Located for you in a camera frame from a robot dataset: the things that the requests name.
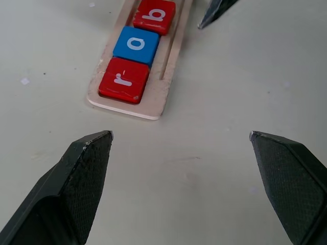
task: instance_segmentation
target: textured gripper pad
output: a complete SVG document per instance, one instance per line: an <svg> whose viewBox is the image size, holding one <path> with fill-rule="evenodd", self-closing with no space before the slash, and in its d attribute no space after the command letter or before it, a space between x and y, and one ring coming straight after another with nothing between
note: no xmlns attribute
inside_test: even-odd
<svg viewBox="0 0 327 245"><path fill-rule="evenodd" d="M102 195L110 147L111 141L105 137L90 144L62 192L69 222L82 244L87 241Z"/></svg>
<svg viewBox="0 0 327 245"><path fill-rule="evenodd" d="M301 244L321 209L325 193L293 153L268 137L251 137L266 194L293 244Z"/></svg>

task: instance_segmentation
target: white table surface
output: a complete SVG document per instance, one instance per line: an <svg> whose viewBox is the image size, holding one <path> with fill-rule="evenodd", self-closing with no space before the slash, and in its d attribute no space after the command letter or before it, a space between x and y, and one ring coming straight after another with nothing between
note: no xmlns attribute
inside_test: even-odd
<svg viewBox="0 0 327 245"><path fill-rule="evenodd" d="M158 121L85 99L121 0L0 5L1 228L72 141L113 130L87 244L291 244L248 135L300 141L327 163L325 0L240 0L202 32L195 0Z"/></svg>

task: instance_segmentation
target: wooden holder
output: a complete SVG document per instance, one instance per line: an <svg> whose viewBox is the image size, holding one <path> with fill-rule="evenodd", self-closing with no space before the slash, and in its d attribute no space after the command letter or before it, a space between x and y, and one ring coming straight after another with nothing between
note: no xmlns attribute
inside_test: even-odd
<svg viewBox="0 0 327 245"><path fill-rule="evenodd" d="M174 0L176 3L176 14L169 33L160 38L141 102L137 105L132 105L102 97L98 93L99 85L112 58L112 50L117 43L121 30L124 26L132 25L134 14L140 2L140 0L125 0L96 72L90 82L87 93L88 101L95 106L108 110L150 120L159 119L167 101L192 1Z"/></svg>

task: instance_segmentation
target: red letter tile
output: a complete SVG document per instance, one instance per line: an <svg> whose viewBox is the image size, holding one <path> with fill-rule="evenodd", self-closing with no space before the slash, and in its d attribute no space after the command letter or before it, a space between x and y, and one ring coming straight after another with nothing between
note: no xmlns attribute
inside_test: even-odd
<svg viewBox="0 0 327 245"><path fill-rule="evenodd" d="M163 0L142 0L133 24L134 27L166 35L174 18L176 4Z"/></svg>
<svg viewBox="0 0 327 245"><path fill-rule="evenodd" d="M148 75L147 65L112 58L99 86L99 93L113 99L138 104Z"/></svg>

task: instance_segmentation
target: blue letter tile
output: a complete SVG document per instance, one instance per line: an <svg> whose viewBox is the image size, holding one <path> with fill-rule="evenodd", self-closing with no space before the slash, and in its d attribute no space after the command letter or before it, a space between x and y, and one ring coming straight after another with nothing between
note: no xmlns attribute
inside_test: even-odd
<svg viewBox="0 0 327 245"><path fill-rule="evenodd" d="M124 27L113 56L147 64L151 67L159 43L159 35L153 32Z"/></svg>

